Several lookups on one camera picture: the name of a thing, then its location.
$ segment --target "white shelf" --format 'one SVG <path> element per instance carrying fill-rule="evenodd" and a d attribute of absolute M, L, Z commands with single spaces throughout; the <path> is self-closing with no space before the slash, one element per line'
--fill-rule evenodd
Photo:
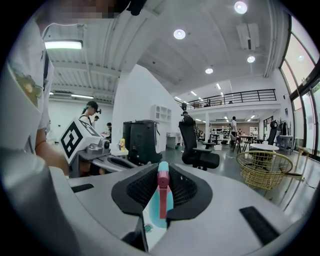
<path fill-rule="evenodd" d="M 159 105 L 151 106 L 150 119 L 156 122 L 171 123 L 172 111 L 169 108 Z"/>

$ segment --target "white wall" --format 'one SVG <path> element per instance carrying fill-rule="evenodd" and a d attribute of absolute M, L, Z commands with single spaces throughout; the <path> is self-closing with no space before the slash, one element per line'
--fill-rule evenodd
<path fill-rule="evenodd" d="M 276 110 L 273 113 L 268 113 L 268 115 L 260 117 L 259 128 L 263 131 L 263 121 L 271 116 L 273 116 L 273 120 L 277 120 L 281 118 L 281 121 L 286 121 L 288 128 L 290 128 L 291 124 L 291 135 L 294 134 L 294 118 L 293 118 L 293 110 L 291 105 L 291 100 L 289 98 L 288 89 L 285 83 L 285 80 L 278 68 L 276 68 L 273 73 L 268 78 L 271 85 L 275 89 L 276 100 L 281 104 L 281 108 Z M 285 109 L 288 110 L 288 117 L 286 117 Z"/>
<path fill-rule="evenodd" d="M 117 86 L 113 107 L 112 140 L 118 142 L 123 136 L 123 123 L 134 120 L 150 120 L 152 105 L 171 109 L 171 123 L 161 123 L 159 142 L 165 150 L 166 132 L 178 132 L 182 109 L 144 67 L 135 65 L 131 73 L 122 73 Z"/>
<path fill-rule="evenodd" d="M 230 83 L 233 93 L 275 88 L 275 85 L 273 84 L 272 79 L 270 77 L 264 78 L 261 75 L 254 77 L 231 79 Z"/>
<path fill-rule="evenodd" d="M 55 137 L 55 141 L 60 139 L 72 119 L 81 116 L 85 106 L 85 101 L 83 103 L 49 101 L 50 129 L 51 133 L 53 133 L 51 136 Z M 99 109 L 102 110 L 102 113 L 96 114 L 99 116 L 99 120 L 95 124 L 95 129 L 98 133 L 102 133 L 107 130 L 107 123 L 112 123 L 113 108 L 111 106 L 99 105 Z"/>

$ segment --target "gold wire basket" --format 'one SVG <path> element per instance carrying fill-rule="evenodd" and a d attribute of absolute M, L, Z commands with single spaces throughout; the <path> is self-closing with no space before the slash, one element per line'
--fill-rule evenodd
<path fill-rule="evenodd" d="M 271 190 L 280 184 L 283 177 L 293 168 L 286 156 L 271 151 L 247 151 L 236 156 L 240 175 L 249 187 Z"/>

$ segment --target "pink spray trigger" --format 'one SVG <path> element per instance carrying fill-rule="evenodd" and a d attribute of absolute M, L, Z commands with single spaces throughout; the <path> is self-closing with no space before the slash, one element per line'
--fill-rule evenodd
<path fill-rule="evenodd" d="M 161 170 L 158 172 L 157 183 L 159 191 L 159 217 L 165 219 L 167 216 L 167 197 L 169 189 L 169 172 Z"/>

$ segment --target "gray floor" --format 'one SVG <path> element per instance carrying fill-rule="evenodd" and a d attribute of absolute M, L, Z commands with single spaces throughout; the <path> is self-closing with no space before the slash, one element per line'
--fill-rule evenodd
<path fill-rule="evenodd" d="M 222 145 L 222 150 L 214 151 L 214 153 L 220 156 L 220 164 L 218 168 L 208 169 L 207 171 L 243 183 L 244 179 L 240 175 L 240 166 L 236 161 L 237 151 L 235 150 L 234 152 L 232 152 L 232 148 L 229 145 Z M 298 157 L 297 153 L 293 152 L 291 153 L 291 155 L 289 155 L 287 152 L 279 153 L 286 155 L 289 159 L 291 159 L 293 166 L 296 166 Z M 167 148 L 166 151 L 162 152 L 162 156 L 163 161 L 167 161 L 169 163 L 184 164 L 182 162 L 181 148 L 179 150 Z M 297 165 L 297 173 L 302 174 L 306 159 L 307 158 L 304 156 L 300 157 L 300 160 Z M 305 178 L 306 182 L 300 182 L 296 194 L 294 195 L 292 201 L 284 211 L 285 214 L 288 215 L 293 222 L 299 220 L 309 208 L 310 202 L 315 193 L 315 189 L 309 187 L 307 183 L 312 187 L 318 186 L 320 180 L 320 163 L 309 158 L 307 160 L 303 177 Z M 271 200 L 279 208 L 284 210 L 299 183 L 298 180 L 293 179 L 290 188 L 285 195 L 285 190 L 287 189 L 290 181 L 291 178 L 284 177 L 280 185 L 267 192 L 265 198 Z M 261 196 L 264 196 L 265 194 L 264 189 L 255 188 L 254 190 Z"/>

